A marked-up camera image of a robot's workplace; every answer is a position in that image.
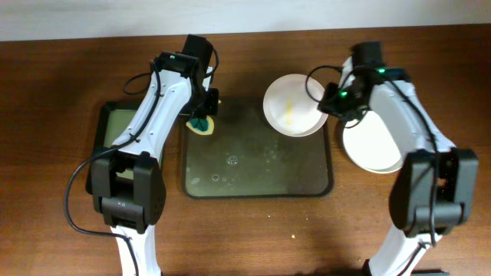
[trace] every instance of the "yellow sponge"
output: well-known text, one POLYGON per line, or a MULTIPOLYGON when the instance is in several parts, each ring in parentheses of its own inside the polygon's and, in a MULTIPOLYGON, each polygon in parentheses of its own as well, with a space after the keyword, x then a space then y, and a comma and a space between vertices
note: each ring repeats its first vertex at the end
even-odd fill
POLYGON ((206 116, 206 119, 191 119, 187 121, 186 126, 189 127, 189 129, 194 133, 199 135, 210 135, 215 129, 215 124, 210 116, 206 116))

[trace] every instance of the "yellow food residue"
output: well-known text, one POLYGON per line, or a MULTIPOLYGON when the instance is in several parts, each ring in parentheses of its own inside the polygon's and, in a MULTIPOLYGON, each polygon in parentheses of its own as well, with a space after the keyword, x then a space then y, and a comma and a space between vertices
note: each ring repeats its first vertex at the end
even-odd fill
POLYGON ((287 126, 292 125, 292 101, 291 100, 286 101, 286 125, 287 126))

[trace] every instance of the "white bowl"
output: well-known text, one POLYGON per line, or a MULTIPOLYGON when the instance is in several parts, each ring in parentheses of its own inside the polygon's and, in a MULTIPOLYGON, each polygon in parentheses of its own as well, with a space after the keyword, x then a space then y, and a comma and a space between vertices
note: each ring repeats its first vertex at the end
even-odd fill
MULTIPOLYGON (((314 133, 324 125, 326 113, 317 110, 317 105, 305 91, 302 74, 290 74, 275 80, 266 91, 262 108, 269 124, 278 132, 292 137, 314 133)), ((316 99, 324 94, 323 86, 316 80, 308 80, 308 90, 316 99)))

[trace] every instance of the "white wall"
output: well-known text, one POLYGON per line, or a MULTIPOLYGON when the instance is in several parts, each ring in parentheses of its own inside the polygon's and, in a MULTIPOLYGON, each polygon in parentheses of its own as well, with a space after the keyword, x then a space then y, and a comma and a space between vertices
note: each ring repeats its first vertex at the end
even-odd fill
POLYGON ((0 41, 491 23, 490 0, 0 0, 0 41))

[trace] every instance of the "water droplet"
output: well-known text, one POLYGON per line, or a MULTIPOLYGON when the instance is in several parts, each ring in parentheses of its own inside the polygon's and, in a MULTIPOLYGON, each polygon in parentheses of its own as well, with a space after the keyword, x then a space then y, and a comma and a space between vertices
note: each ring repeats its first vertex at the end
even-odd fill
POLYGON ((239 163, 239 160, 235 156, 230 156, 229 158, 227 158, 227 163, 229 165, 237 165, 239 163))

